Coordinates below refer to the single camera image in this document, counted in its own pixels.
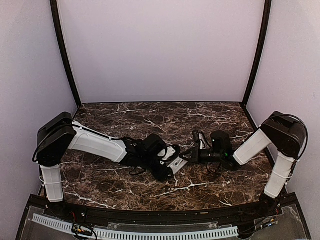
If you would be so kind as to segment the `white remote control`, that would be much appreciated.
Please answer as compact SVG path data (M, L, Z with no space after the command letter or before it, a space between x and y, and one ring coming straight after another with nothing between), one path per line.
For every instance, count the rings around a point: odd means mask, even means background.
M172 169L173 175L176 175L187 163L188 161L178 157L168 167Z

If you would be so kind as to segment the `white battery cover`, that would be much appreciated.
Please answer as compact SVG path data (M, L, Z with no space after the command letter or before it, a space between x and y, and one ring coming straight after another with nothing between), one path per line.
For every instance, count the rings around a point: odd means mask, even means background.
M180 158L177 158L176 160L174 160L169 166L171 168L177 168L178 166L180 166L183 163L183 160Z

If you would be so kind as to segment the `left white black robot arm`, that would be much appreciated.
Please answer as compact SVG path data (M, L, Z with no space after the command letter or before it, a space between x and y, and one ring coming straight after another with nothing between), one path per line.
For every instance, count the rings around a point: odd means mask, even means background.
M167 145L164 140L150 134L144 140L131 137L115 138L81 125L68 112L62 112L37 133L37 147L32 161L42 173L51 210L60 218L67 218L70 206L63 201L61 160L67 150L80 151L103 157L114 163L149 171L158 181L174 175L166 162L175 160L178 145Z

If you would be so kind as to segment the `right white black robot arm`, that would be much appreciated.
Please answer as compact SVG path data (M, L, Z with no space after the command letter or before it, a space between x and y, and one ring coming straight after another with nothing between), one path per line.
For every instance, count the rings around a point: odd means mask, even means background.
M193 131L197 144L179 157L189 163L220 163L229 171L237 171L268 146L274 145L278 151L275 165L263 196L255 205L255 213L266 217L275 208L272 199L276 199L291 179L297 163L304 154L309 133L306 124L298 117L275 111L266 119L247 140L236 150L231 138L225 131L214 131L207 141L202 132Z

